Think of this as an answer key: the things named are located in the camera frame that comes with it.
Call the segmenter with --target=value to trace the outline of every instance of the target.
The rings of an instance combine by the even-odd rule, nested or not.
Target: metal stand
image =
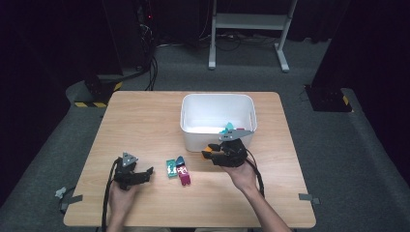
[[[298,0],[292,0],[288,14],[217,14],[217,0],[214,0],[212,17],[211,46],[209,50],[209,69],[214,70],[216,61],[216,36],[217,28],[238,28],[238,29],[258,29],[258,30],[278,30],[282,31],[279,43],[275,43],[275,52],[278,55],[280,67],[284,73],[289,72],[286,58],[283,53],[283,45],[292,22]]]

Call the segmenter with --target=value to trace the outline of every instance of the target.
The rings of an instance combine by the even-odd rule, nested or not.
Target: wooden table
[[[100,226],[103,195],[112,163],[128,152],[139,158],[136,172],[154,166],[151,181],[133,202],[127,226],[259,227],[246,198],[220,167],[185,149],[180,127],[184,96],[191,92],[116,92],[86,160],[64,222]],[[316,220],[292,137],[277,93],[242,93],[253,99],[257,130],[253,153],[268,202],[292,228],[311,228]],[[191,185],[167,177],[165,162],[183,156]]]

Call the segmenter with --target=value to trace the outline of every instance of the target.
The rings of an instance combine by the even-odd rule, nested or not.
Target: dark background
[[[180,14],[172,15],[178,13],[177,10],[168,8],[172,11],[166,11],[161,7],[164,6],[161,0],[152,0],[154,20],[158,17],[159,29],[162,26],[160,33],[175,40],[195,43],[205,26],[208,1],[168,2],[173,2],[175,5],[171,7],[179,10],[184,7],[184,16],[192,20],[179,20],[183,18]],[[109,63],[118,55],[115,51],[117,42],[112,39],[115,37],[112,31],[107,29],[108,19],[101,11],[101,2],[89,1],[82,8],[70,3],[1,2],[1,203],[67,113],[71,105],[65,96],[67,87],[98,74],[99,68],[93,65],[97,62],[93,58],[96,55],[93,47],[97,42],[110,44],[102,48],[103,55],[98,55],[97,63]],[[268,14],[286,12],[288,1],[235,0],[230,7],[229,1],[219,1],[219,4],[219,9],[226,8],[231,13]],[[347,87],[355,91],[378,138],[409,183],[410,153],[406,151],[407,137],[410,137],[407,110],[410,106],[407,96],[409,4],[399,0],[352,1],[347,8],[348,4],[348,0],[299,1],[288,39],[312,38],[319,42],[333,38],[314,85]],[[163,29],[163,15],[176,18],[175,21],[168,20],[175,27],[175,34],[175,30]],[[70,20],[73,16],[84,18],[87,23],[94,18],[96,27],[83,28],[81,23],[75,26]],[[178,31],[179,26],[193,29]],[[127,36],[124,31],[118,33]],[[99,41],[93,43],[84,40],[84,36]]]

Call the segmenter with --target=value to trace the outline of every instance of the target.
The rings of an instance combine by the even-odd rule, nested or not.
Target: hand
[[[139,185],[131,186],[129,190],[120,189],[120,185],[113,181],[109,189],[109,206],[111,217],[109,220],[108,231],[118,231],[115,228],[121,227],[127,214],[132,207],[133,199],[139,191]]]
[[[249,163],[244,162],[239,167],[221,167],[232,179],[233,184],[241,192],[257,189],[256,175]]]

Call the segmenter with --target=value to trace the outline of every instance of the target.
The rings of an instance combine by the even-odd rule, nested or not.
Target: black cable
[[[111,170],[109,171],[108,182],[106,183],[105,194],[104,194],[103,203],[102,203],[102,232],[106,231],[106,211],[107,211],[107,205],[108,205],[108,199],[109,199],[109,188],[112,182],[112,172],[114,171],[115,165],[117,165],[120,160],[121,160],[120,158],[116,159],[112,163]]]
[[[265,187],[263,185],[262,175],[260,174],[259,170],[257,169],[256,160],[255,160],[253,154],[248,149],[247,149],[247,152],[252,157],[254,164],[249,159],[245,159],[245,161],[247,163],[249,163],[249,165],[252,167],[254,173],[256,174],[256,178],[257,178],[257,181],[258,181],[258,184],[259,184],[259,192],[260,192],[260,194],[262,194],[263,197],[265,197]]]
[[[150,62],[150,82],[148,86],[145,88],[145,91],[153,91],[154,85],[157,80],[158,75],[158,63],[157,59],[153,56]]]

